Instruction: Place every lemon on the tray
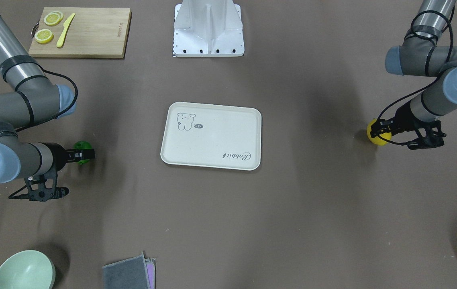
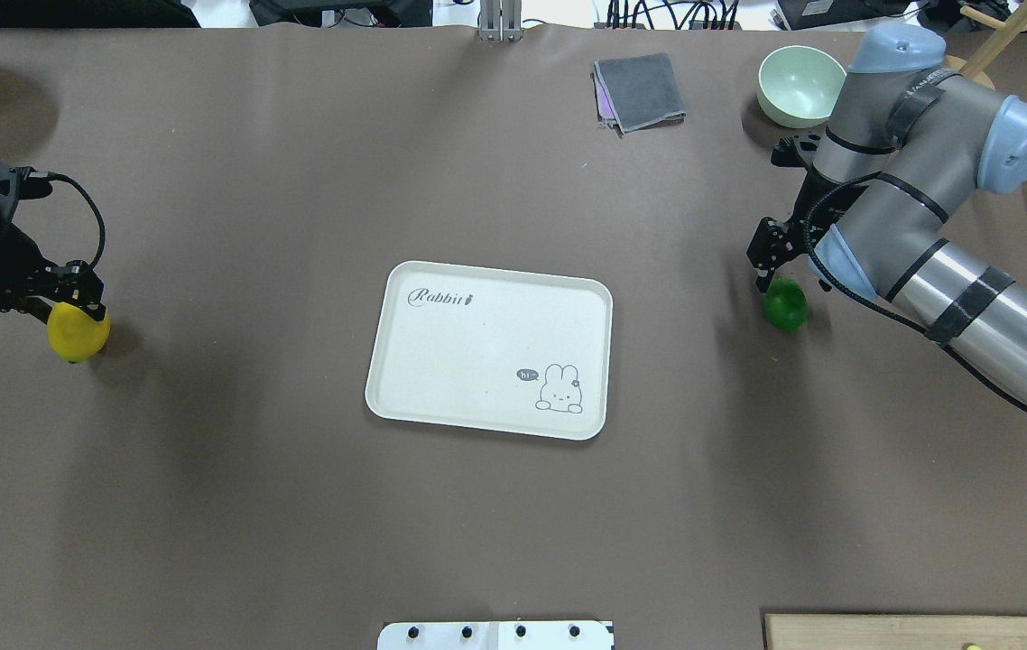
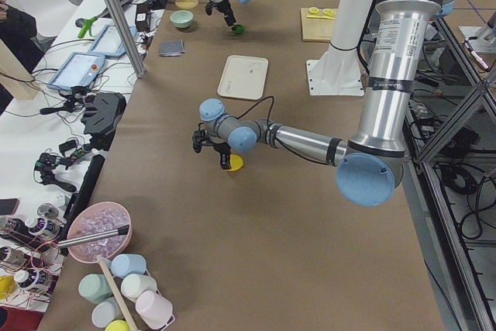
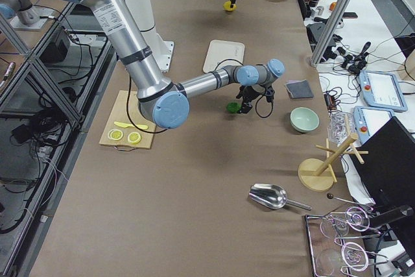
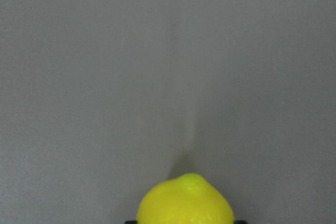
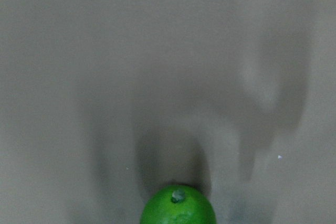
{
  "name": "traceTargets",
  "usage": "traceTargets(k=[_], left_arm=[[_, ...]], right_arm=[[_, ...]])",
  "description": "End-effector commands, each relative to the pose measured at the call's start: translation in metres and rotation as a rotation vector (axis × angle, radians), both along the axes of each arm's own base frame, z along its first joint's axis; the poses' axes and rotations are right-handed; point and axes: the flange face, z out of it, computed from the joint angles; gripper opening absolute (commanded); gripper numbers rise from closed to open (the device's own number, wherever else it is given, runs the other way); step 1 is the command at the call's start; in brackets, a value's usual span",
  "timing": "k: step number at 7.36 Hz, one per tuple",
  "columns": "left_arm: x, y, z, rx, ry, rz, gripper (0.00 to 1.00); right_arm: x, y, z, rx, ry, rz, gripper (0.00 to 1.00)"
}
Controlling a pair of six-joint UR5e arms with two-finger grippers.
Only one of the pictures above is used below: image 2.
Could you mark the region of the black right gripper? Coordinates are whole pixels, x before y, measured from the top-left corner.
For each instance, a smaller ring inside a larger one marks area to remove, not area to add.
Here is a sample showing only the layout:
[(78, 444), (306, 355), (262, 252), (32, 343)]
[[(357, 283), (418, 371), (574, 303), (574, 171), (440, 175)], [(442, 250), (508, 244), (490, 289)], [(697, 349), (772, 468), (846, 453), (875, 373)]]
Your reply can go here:
[(820, 198), (836, 188), (836, 183), (813, 170), (813, 160), (817, 153), (822, 136), (815, 132), (782, 137), (770, 155), (773, 166), (805, 169), (805, 178), (797, 198), (791, 206), (790, 217), (785, 221), (762, 218), (750, 239), (747, 248), (749, 263), (756, 271), (755, 286), (759, 293), (767, 293), (773, 277), (782, 265), (805, 254), (803, 238), (810, 235), (810, 242), (816, 244), (828, 227), (842, 217), (842, 200), (828, 199), (811, 217), (810, 226), (803, 226)]

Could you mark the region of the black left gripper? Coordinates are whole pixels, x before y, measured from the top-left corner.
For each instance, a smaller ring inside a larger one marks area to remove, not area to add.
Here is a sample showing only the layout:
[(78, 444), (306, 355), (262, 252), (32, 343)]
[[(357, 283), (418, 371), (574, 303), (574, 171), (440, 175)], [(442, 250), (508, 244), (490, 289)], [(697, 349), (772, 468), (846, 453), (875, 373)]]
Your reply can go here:
[[(97, 248), (91, 260), (59, 265), (14, 224), (23, 200), (51, 195), (54, 182), (65, 182), (93, 211)], [(18, 311), (49, 322), (105, 322), (104, 283), (96, 267), (106, 246), (106, 223), (87, 190), (68, 174), (38, 173), (32, 166), (0, 162), (0, 312)], [(48, 302), (56, 302), (49, 309)]]

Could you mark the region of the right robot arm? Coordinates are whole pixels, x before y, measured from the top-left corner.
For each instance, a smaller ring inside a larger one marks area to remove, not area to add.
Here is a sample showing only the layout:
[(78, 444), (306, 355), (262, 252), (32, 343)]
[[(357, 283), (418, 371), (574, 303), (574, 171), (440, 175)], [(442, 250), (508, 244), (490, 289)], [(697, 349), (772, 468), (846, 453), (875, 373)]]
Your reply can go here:
[(941, 234), (976, 190), (1027, 180), (1027, 103), (964, 78), (945, 50), (918, 25), (864, 34), (826, 131), (782, 140), (805, 181), (789, 219), (758, 223), (747, 258), (766, 293), (803, 256), (1027, 413), (1027, 291)]

